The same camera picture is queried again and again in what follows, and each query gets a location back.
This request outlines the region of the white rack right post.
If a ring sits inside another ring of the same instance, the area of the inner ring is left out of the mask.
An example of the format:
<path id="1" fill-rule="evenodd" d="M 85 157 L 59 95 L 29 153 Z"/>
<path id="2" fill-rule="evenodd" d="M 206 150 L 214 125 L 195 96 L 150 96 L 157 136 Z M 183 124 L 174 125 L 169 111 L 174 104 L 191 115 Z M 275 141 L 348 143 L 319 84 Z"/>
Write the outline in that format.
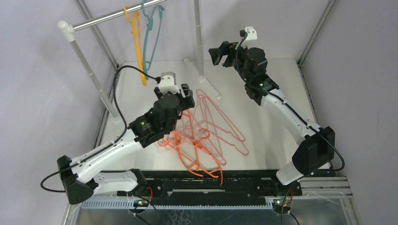
<path id="1" fill-rule="evenodd" d="M 199 73 L 199 79 L 204 80 L 206 76 L 204 74 L 199 0 L 194 0 L 193 4 L 194 4 L 195 29 L 196 29 L 196 40 L 197 40 L 198 73 Z"/>

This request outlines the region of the teal plastic hanger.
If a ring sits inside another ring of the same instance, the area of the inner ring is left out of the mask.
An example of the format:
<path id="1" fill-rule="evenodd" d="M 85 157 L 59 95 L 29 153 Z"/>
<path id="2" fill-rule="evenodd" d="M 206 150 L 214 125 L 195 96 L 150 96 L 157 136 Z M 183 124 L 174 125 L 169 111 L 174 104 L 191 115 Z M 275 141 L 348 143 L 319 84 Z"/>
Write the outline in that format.
<path id="1" fill-rule="evenodd" d="M 160 37 L 163 12 L 165 11 L 165 8 L 158 4 L 154 6 L 150 13 L 147 13 L 144 7 L 146 3 L 147 0 L 141 2 L 142 13 L 147 20 L 142 55 L 144 72 L 148 72 L 151 68 Z"/>

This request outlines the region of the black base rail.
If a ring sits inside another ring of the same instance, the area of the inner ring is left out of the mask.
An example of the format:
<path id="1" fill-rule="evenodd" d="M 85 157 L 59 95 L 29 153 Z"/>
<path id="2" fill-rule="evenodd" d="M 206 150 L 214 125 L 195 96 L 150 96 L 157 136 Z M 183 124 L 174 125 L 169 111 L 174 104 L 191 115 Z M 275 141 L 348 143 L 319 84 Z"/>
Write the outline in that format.
<path id="1" fill-rule="evenodd" d="M 298 182 L 280 186 L 276 170 L 225 170 L 211 177 L 204 172 L 143 171 L 146 183 L 137 190 L 117 196 L 137 194 L 150 197 L 155 206 L 265 206 L 266 199 L 275 197 L 290 201 L 302 196 Z"/>

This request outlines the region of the aluminium frame rail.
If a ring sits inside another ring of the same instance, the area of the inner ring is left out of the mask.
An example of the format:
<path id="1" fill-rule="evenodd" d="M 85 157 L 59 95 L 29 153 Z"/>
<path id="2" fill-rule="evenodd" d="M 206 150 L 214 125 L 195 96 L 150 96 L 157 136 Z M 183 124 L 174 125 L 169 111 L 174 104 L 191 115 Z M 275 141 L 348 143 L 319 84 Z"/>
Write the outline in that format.
<path id="1" fill-rule="evenodd" d="M 91 30 L 92 34 L 94 35 L 97 43 L 99 44 L 99 46 L 101 48 L 101 50 L 103 51 L 103 53 L 107 57 L 108 61 L 110 62 L 111 72 L 109 75 L 112 76 L 114 74 L 114 72 L 116 71 L 116 69 L 118 69 L 119 65 L 117 64 L 116 59 L 115 59 L 107 41 L 105 40 L 105 37 L 104 37 L 103 33 L 101 32 L 99 26 L 96 24 L 96 25 L 93 25 L 88 28 Z M 108 97 L 112 96 L 112 90 L 113 90 L 112 85 L 110 85 L 108 87 L 108 89 L 104 88 L 104 91 Z M 99 122 L 97 125 L 97 130 L 95 133 L 93 147 L 98 147 L 101 144 L 102 137 L 105 132 L 107 117 L 109 115 L 111 115 L 111 113 L 106 109 L 105 105 L 103 104 L 103 106 L 101 107 L 101 110 L 100 110 L 100 117 L 99 117 Z"/>

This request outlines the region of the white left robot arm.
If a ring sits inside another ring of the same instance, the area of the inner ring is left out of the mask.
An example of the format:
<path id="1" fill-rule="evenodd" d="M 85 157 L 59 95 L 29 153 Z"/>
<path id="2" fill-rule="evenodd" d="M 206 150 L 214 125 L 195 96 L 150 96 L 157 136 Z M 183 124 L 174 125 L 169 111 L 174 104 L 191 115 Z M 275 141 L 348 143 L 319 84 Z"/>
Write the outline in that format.
<path id="1" fill-rule="evenodd" d="M 176 93 L 154 89 L 158 100 L 144 115 L 126 126 L 120 137 L 79 157 L 57 159 L 60 179 L 69 204 L 82 203 L 93 195 L 124 191 L 142 195 L 147 183 L 139 169 L 104 172 L 112 163 L 162 139 L 175 130 L 183 111 L 193 108 L 193 91 L 184 83 Z"/>

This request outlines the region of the yellow plastic hanger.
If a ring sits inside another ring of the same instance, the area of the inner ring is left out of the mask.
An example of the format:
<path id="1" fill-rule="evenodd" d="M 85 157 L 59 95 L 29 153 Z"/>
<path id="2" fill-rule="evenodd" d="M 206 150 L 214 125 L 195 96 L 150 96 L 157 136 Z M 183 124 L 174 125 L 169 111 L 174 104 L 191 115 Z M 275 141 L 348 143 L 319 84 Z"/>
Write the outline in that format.
<path id="1" fill-rule="evenodd" d="M 142 45 L 141 45 L 141 35 L 140 35 L 140 14 L 138 11 L 133 11 L 131 16 L 127 12 L 127 6 L 123 6 L 123 12 L 126 17 L 127 22 L 131 25 L 131 34 L 133 37 L 133 43 L 137 58 L 138 69 L 140 72 L 141 82 L 144 86 L 147 85 L 146 76 L 144 75 L 143 71 L 143 54 L 142 54 Z"/>

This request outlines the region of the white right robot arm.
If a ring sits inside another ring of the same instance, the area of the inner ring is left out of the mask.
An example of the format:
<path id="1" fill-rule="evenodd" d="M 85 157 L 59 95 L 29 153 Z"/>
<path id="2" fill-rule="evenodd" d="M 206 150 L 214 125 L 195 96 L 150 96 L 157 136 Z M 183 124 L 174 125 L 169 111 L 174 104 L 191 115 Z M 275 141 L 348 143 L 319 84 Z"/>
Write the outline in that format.
<path id="1" fill-rule="evenodd" d="M 322 128 L 287 99 L 267 74 L 268 60 L 264 50 L 224 41 L 208 52 L 215 66 L 223 56 L 227 57 L 223 67 L 233 67 L 237 71 L 249 98 L 276 116 L 298 145 L 291 161 L 276 172 L 276 179 L 271 182 L 275 194 L 284 195 L 292 182 L 310 175 L 334 158 L 334 130 Z"/>

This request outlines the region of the chrome rack top bar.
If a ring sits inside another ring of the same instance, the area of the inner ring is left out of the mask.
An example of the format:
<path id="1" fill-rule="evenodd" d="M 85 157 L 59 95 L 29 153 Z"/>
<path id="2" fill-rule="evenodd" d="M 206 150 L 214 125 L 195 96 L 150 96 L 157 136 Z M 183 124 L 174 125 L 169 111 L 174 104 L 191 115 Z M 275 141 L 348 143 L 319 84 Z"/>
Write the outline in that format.
<path id="1" fill-rule="evenodd" d="M 139 10 L 142 10 L 143 8 L 150 7 L 150 6 L 153 6 L 153 5 L 157 5 L 157 4 L 160 4 L 160 3 L 164 2 L 164 1 L 165 0 L 150 0 L 150 1 L 146 2 L 146 3 L 144 3 L 144 4 L 140 3 L 140 4 L 128 6 L 128 7 L 126 7 L 126 12 L 127 13 L 131 13 L 131 12 L 134 12 L 134 11 L 139 11 Z M 104 15 L 101 15 L 101 16 L 98 16 L 98 17 L 95 17 L 95 18 L 92 18 L 92 19 L 89 19 L 89 20 L 74 24 L 74 25 L 72 25 L 72 28 L 73 28 L 73 31 L 79 31 L 79 30 L 91 27 L 93 25 L 96 25 L 96 24 L 99 24 L 99 23 L 103 23 L 103 22 L 108 21 L 108 20 L 112 20 L 114 18 L 123 16 L 123 15 L 124 15 L 124 9 L 122 8 L 120 10 L 116 10 L 114 12 L 107 13 L 107 14 L 104 14 Z"/>

